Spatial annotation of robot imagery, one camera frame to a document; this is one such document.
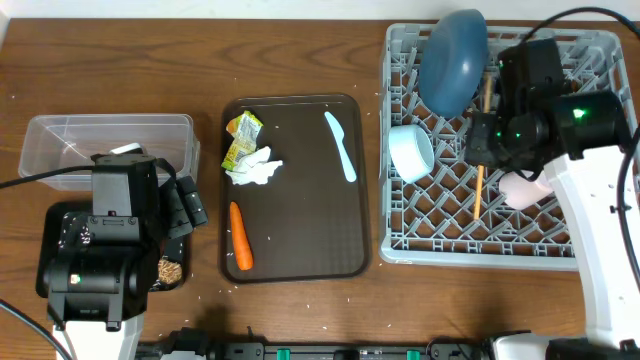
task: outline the orange carrot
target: orange carrot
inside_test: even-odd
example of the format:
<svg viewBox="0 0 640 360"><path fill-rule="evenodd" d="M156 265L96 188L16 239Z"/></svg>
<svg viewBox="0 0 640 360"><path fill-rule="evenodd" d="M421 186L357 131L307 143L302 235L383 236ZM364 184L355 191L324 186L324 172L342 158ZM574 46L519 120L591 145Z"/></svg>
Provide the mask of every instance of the orange carrot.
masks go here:
<svg viewBox="0 0 640 360"><path fill-rule="evenodd" d="M236 262L240 270L249 270L253 267L253 255L247 233L244 230L240 208L235 202L229 207L231 217L231 237L233 238L233 251L236 253Z"/></svg>

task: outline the blue bowl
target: blue bowl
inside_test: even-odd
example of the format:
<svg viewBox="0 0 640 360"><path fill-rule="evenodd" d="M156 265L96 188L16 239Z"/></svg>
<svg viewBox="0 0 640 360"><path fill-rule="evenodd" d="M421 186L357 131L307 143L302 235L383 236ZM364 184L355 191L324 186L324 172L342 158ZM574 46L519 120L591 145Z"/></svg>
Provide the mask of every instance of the blue bowl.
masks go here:
<svg viewBox="0 0 640 360"><path fill-rule="evenodd" d="M478 88L488 57L487 24L478 10L460 10L440 19L420 63L422 102L440 116L462 114Z"/></svg>

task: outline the brown food item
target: brown food item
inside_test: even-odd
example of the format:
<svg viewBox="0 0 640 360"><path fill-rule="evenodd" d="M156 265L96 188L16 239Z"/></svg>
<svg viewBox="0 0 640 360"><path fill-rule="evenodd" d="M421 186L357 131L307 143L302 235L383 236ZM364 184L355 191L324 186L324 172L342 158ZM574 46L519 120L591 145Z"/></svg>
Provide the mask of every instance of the brown food item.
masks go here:
<svg viewBox="0 0 640 360"><path fill-rule="evenodd" d="M182 266L178 263L160 259L158 262L158 280L171 285L177 283L180 279L182 279Z"/></svg>

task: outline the plastic bin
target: plastic bin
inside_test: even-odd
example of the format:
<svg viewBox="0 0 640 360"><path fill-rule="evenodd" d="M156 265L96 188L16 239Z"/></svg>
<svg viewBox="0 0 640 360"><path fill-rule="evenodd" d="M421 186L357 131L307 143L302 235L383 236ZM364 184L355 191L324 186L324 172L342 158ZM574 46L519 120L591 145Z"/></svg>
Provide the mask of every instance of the plastic bin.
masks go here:
<svg viewBox="0 0 640 360"><path fill-rule="evenodd" d="M43 115L29 122L18 173L21 177L77 165L91 165L91 155L131 144L165 158L178 177L197 177L200 143L193 120L180 114ZM158 182L169 175L158 169ZM89 171L39 180L56 190L91 191Z"/></svg>
<svg viewBox="0 0 640 360"><path fill-rule="evenodd" d="M502 171L488 169L481 174L481 221L473 221L478 172L464 162L464 148L471 113L478 111L480 97L474 97L467 111L453 118L432 113L420 100L418 69L432 29L433 25L394 24L386 34L378 183L381 257L399 264L577 270L571 239L553 195L522 211L514 210L504 203L498 189ZM486 71L497 77L496 55L517 45L529 30L488 27ZM556 39L564 75L578 92L613 91L635 131L638 125L618 37L607 31L550 28L535 35L549 37ZM406 124L427 132L436 155L433 172L413 184L402 181L388 148L391 127Z"/></svg>

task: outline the wooden chopstick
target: wooden chopstick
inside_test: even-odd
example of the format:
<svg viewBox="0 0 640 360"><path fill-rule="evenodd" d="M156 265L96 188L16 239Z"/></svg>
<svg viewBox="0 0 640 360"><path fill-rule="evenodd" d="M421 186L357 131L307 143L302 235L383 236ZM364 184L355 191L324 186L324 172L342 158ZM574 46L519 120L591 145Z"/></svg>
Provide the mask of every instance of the wooden chopstick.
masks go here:
<svg viewBox="0 0 640 360"><path fill-rule="evenodd" d="M484 80L484 102L482 104L482 112L488 113L491 102L491 88L493 85L493 78L490 73L485 73ZM476 179L476 202L473 206L473 220L480 218L480 204L482 203L482 178L484 176L484 166L478 165L478 176Z"/></svg>

